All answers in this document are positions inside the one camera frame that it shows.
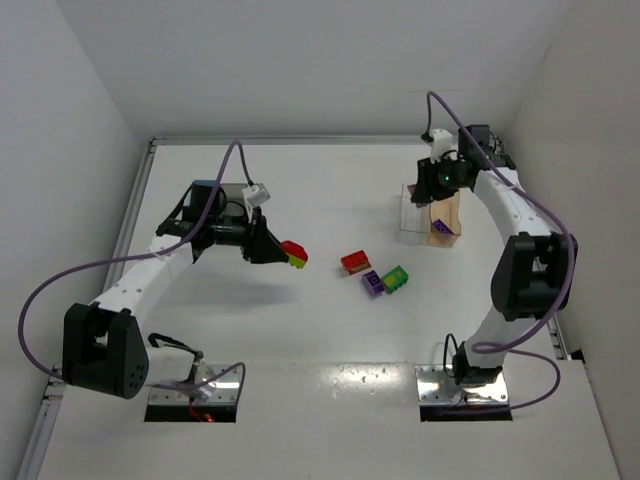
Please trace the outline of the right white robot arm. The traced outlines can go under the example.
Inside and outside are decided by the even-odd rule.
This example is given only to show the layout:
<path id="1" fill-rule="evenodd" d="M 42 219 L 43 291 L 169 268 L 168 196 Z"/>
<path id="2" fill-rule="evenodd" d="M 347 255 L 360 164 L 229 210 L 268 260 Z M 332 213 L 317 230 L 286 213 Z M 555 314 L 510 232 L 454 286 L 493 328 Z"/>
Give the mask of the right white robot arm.
<path id="1" fill-rule="evenodd" d="M 577 242 L 535 212 L 515 162 L 498 147 L 489 126 L 470 125 L 456 135 L 431 129 L 422 138 L 430 155 L 417 163 L 412 203 L 432 206 L 468 189 L 486 207 L 504 243 L 490 284 L 491 309 L 457 346 L 449 372 L 458 385 L 484 385 L 497 378 L 509 350 L 566 306 Z"/>

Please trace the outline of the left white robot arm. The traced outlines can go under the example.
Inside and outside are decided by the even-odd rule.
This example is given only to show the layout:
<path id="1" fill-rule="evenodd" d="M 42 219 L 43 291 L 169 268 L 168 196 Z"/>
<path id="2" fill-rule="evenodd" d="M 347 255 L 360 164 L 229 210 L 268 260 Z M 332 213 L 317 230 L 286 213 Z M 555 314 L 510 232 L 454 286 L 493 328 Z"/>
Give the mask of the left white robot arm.
<path id="1" fill-rule="evenodd" d="M 251 264 L 286 263 L 288 254 L 269 231 L 261 184 L 197 180 L 157 227 L 143 258 L 90 304 L 66 312 L 63 380 L 72 386 L 124 399 L 145 386 L 198 395 L 219 379 L 204 355 L 142 325 L 178 276 L 213 246 L 235 246 Z"/>

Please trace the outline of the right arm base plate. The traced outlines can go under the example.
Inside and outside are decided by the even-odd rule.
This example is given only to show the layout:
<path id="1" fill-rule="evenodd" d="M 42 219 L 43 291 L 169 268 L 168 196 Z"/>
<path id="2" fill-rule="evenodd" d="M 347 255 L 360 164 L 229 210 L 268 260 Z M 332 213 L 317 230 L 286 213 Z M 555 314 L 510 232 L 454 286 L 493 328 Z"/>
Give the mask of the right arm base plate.
<path id="1" fill-rule="evenodd" d="M 426 407 L 508 406 L 509 394 L 504 375 L 493 382 L 461 384 L 444 373 L 442 365 L 415 366 L 419 405 Z"/>

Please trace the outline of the red lego brick stack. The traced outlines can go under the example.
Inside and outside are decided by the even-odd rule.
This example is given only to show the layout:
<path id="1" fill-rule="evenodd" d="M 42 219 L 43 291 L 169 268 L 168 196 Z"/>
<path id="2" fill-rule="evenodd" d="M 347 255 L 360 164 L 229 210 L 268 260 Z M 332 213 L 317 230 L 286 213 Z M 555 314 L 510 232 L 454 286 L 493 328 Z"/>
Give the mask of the red lego brick stack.
<path id="1" fill-rule="evenodd" d="M 368 270 L 371 267 L 368 256 L 363 250 L 348 254 L 340 259 L 343 269 L 349 275 Z"/>

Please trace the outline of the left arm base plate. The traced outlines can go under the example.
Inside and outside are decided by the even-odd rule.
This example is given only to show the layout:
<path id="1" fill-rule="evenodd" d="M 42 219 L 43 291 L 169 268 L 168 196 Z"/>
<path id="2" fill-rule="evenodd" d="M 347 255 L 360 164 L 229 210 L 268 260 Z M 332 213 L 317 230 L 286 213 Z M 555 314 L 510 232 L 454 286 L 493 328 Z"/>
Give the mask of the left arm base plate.
<path id="1" fill-rule="evenodd" d="M 203 407 L 236 407 L 242 394 L 245 363 L 233 365 L 204 364 L 195 373 L 194 386 L 177 390 L 151 388 L 148 406 L 187 407 L 191 402 Z"/>

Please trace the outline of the red rounded lego brick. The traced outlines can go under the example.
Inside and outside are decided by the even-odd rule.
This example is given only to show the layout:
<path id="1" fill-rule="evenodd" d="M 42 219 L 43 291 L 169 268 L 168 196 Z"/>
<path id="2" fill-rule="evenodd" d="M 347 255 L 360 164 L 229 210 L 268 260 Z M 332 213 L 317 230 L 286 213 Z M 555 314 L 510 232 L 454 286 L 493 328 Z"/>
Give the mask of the red rounded lego brick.
<path id="1" fill-rule="evenodd" d="M 303 261 L 308 260 L 308 254 L 306 250 L 298 243 L 295 243 L 290 240 L 285 240 L 281 242 L 280 246 L 287 255 L 298 258 Z"/>

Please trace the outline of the small purple lego piece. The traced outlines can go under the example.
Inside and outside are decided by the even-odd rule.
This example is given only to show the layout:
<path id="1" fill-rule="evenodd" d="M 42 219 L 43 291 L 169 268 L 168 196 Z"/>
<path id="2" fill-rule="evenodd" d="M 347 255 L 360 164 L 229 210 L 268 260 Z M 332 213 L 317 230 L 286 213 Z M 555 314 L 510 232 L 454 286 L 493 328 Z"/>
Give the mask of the small purple lego piece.
<path id="1" fill-rule="evenodd" d="M 432 223 L 432 227 L 441 234 L 455 235 L 455 232 L 441 219 L 437 219 Z"/>

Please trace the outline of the lime green lego brick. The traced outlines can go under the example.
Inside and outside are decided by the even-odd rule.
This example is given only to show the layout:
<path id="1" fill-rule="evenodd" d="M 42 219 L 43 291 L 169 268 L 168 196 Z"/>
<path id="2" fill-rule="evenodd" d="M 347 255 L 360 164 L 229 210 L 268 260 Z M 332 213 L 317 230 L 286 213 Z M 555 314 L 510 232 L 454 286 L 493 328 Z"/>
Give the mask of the lime green lego brick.
<path id="1" fill-rule="evenodd" d="M 303 269 L 306 266 L 307 262 L 308 257 L 306 255 L 303 255 L 302 257 L 293 254 L 288 255 L 288 263 L 296 269 Z"/>

